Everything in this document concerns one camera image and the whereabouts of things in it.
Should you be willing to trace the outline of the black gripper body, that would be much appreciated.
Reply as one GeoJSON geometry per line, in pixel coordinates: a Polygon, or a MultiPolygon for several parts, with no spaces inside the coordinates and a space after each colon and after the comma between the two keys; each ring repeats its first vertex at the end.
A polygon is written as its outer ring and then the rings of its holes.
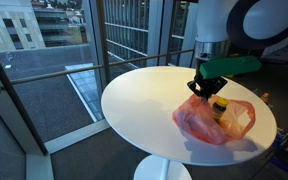
{"type": "Polygon", "coordinates": [[[187,86],[198,97],[208,99],[218,93],[226,84],[227,80],[222,77],[203,79],[198,76],[193,81],[189,81],[187,86]]]}

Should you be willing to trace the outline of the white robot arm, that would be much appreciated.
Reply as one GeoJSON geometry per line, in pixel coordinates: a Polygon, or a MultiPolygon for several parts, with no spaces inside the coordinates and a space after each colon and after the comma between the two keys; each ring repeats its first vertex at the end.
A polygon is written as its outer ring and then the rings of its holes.
{"type": "Polygon", "coordinates": [[[226,84],[226,75],[257,71],[252,56],[229,58],[230,45],[265,49],[288,37],[288,0],[198,0],[196,75],[188,87],[208,99],[226,84]]]}

